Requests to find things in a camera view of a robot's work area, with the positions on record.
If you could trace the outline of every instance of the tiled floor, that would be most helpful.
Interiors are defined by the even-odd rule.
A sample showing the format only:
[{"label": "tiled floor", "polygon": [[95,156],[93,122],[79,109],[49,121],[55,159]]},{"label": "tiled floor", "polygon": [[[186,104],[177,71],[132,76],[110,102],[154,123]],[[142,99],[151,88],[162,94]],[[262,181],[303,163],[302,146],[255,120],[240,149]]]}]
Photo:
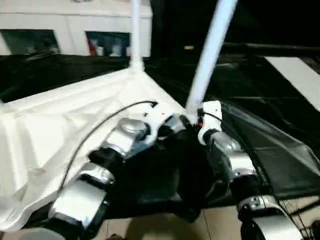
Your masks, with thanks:
[{"label": "tiled floor", "polygon": [[[317,198],[301,198],[286,203],[289,211],[313,202]],[[320,219],[320,207],[301,215],[306,226]],[[241,240],[241,222],[234,206],[205,209],[192,224],[173,214],[113,219],[104,222],[95,240],[105,240],[112,234],[128,240]],[[16,240],[23,231],[6,234],[3,240]]]}]

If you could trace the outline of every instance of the white panel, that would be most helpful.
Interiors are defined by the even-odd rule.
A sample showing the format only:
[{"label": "white panel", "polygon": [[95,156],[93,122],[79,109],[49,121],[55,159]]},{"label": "white panel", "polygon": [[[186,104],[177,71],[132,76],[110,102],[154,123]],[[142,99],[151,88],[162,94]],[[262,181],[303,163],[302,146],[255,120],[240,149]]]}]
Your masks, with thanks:
[{"label": "white panel", "polygon": [[46,169],[42,167],[87,121],[88,117],[80,114],[29,113],[20,116],[17,123],[25,166],[30,174],[44,174]]},{"label": "white panel", "polygon": [[0,116],[0,196],[11,197],[28,181],[21,129],[16,119],[13,113]]},{"label": "white panel", "polygon": [[97,101],[113,97],[121,90],[122,84],[109,84],[99,88],[83,91],[78,94],[68,95],[55,101],[39,104],[32,111],[45,114],[60,114],[85,107]]},{"label": "white panel", "polygon": [[[70,32],[77,55],[90,55],[86,32],[117,32],[130,33],[131,17],[125,16],[68,16]],[[151,48],[151,18],[141,21],[141,54],[150,56]]]},{"label": "white panel", "polygon": [[[142,0],[142,18],[151,18],[150,0]],[[1,0],[0,13],[82,16],[131,16],[131,0]]]},{"label": "white panel", "polygon": [[266,57],[318,111],[320,111],[320,76],[300,58]]},{"label": "white panel", "polygon": [[62,15],[3,13],[0,14],[0,29],[53,30],[60,52],[75,53],[66,17]]}]

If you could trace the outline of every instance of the metal pole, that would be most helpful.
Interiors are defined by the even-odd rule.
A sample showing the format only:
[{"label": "metal pole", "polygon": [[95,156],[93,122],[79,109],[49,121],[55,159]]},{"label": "metal pole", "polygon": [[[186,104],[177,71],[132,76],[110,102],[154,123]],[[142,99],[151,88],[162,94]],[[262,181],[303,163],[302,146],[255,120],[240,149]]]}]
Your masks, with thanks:
[{"label": "metal pole", "polygon": [[186,102],[186,112],[190,115],[196,115],[199,105],[203,102],[237,1],[219,0],[216,4],[191,91]]},{"label": "metal pole", "polygon": [[131,60],[130,66],[134,71],[143,71],[144,63],[140,52],[140,5],[141,0],[131,0],[132,29],[130,35]]}]

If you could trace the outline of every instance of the black cover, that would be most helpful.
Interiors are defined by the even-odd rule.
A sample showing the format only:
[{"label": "black cover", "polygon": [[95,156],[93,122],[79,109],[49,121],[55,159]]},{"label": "black cover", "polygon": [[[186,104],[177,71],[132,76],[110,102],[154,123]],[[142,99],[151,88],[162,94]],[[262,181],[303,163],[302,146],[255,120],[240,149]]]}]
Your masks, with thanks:
[{"label": "black cover", "polygon": [[[145,70],[184,105],[196,65],[196,62],[154,59],[145,61]],[[13,101],[127,66],[126,58],[65,55],[0,57],[0,99]],[[320,113],[263,58],[222,55],[212,78],[206,100],[222,100],[223,119],[253,149],[253,160],[264,173],[265,182],[272,184],[275,195],[282,200],[320,195]],[[184,162],[184,173],[176,171],[181,164],[178,155],[174,164],[170,162],[174,149],[171,151],[165,144],[155,148],[162,151],[159,155],[162,163],[156,164],[156,154],[146,153],[144,159],[152,161],[145,161],[143,168],[134,167],[140,178],[134,178],[138,174],[131,175],[128,194],[119,201],[121,210],[118,206],[116,211],[110,211],[113,218],[179,211],[178,208],[183,212],[184,206],[177,205],[181,202],[176,196],[178,188],[181,188],[177,179],[190,169],[194,175],[192,181],[183,185],[189,188],[186,195],[200,196],[211,184],[210,179],[204,177],[206,164],[197,155],[203,150],[201,146],[196,146],[191,153],[193,160]],[[223,197],[210,195],[205,200],[196,197],[196,201],[191,202],[197,202],[197,207],[201,208],[234,204],[230,194]]]}]

